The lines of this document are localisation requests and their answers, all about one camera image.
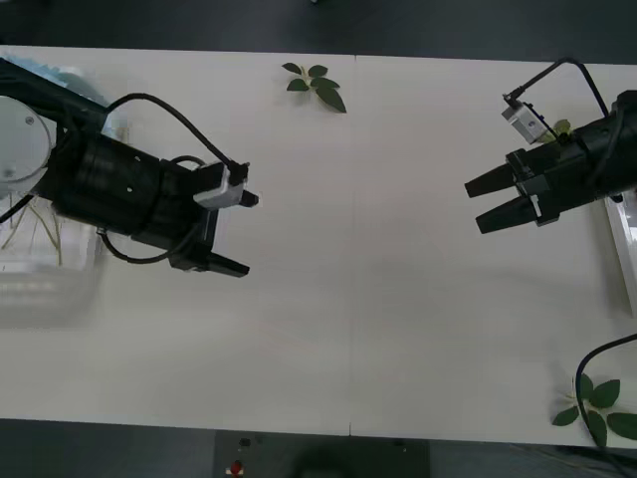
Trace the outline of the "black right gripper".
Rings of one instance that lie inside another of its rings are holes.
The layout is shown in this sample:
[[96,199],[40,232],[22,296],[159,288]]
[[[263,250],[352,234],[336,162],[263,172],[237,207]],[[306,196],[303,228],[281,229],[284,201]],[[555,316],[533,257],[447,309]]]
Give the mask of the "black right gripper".
[[518,149],[506,162],[465,184],[470,198],[513,188],[519,197],[476,218],[482,234],[534,222],[544,225],[560,214],[598,199],[589,180],[598,161],[598,144],[583,137]]

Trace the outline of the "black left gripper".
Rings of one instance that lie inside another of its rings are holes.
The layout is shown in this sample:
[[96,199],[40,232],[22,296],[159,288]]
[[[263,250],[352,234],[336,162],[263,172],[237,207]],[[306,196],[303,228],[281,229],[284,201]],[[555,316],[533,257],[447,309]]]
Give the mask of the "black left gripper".
[[[141,228],[141,243],[162,250],[170,266],[182,271],[214,272],[243,278],[250,267],[212,252],[218,214],[194,196],[221,184],[223,164],[192,164],[194,158],[162,160],[158,195]],[[260,197],[244,190],[239,204],[253,208]]]

